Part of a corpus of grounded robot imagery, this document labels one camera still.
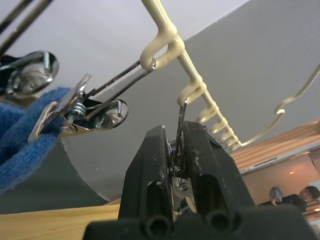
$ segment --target person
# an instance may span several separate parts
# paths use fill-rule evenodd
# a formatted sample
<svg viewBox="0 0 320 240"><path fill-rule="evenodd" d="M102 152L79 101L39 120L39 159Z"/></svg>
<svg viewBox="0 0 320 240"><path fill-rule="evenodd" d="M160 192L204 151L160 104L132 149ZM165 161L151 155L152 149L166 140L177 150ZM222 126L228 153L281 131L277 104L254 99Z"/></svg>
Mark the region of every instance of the person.
<svg viewBox="0 0 320 240"><path fill-rule="evenodd" d="M307 209L307 201L310 200L316 200L320 197L320 191L318 188L315 186L307 186L304 189L302 189L299 193L297 194L292 194L289 196L285 196L282 198L281 202L276 202L275 197L270 197L270 201L261 203L259 206L280 206L283 204L292 204L296 206L301 213L304 213Z"/></svg>

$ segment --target wooden surface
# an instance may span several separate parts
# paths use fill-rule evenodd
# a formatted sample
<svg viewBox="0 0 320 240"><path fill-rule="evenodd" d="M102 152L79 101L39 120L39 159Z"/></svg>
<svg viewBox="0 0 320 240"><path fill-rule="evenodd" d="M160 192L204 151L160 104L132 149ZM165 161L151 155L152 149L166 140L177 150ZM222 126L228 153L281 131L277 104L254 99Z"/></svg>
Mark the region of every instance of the wooden surface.
<svg viewBox="0 0 320 240"><path fill-rule="evenodd" d="M0 215L1 240L81 240L88 223L116 220L119 205Z"/></svg>

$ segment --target blue knitted cloth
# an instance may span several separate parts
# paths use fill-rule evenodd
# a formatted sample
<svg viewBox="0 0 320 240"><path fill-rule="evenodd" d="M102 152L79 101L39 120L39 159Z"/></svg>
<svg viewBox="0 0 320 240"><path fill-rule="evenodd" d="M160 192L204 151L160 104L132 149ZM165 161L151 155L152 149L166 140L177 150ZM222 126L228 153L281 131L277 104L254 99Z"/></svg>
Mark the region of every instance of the blue knitted cloth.
<svg viewBox="0 0 320 240"><path fill-rule="evenodd" d="M61 129L58 119L37 140L27 143L44 108L53 101L58 102L68 91L67 88L52 90L27 110L0 104L0 194L32 175L57 142Z"/></svg>

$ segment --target white ceiling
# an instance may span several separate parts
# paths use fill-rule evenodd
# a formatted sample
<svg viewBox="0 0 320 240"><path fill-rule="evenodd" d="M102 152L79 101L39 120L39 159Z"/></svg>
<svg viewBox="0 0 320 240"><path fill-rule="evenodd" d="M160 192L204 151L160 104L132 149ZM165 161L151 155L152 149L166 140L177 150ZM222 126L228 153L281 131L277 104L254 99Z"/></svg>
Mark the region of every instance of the white ceiling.
<svg viewBox="0 0 320 240"><path fill-rule="evenodd" d="M19 1L0 0L0 20ZM247 1L161 2L185 40ZM60 62L57 79L50 89L72 87L85 73L93 75L88 86L93 88L138 60L156 34L156 25L140 0L55 0L7 53L23 56L36 50L48 50Z"/></svg>

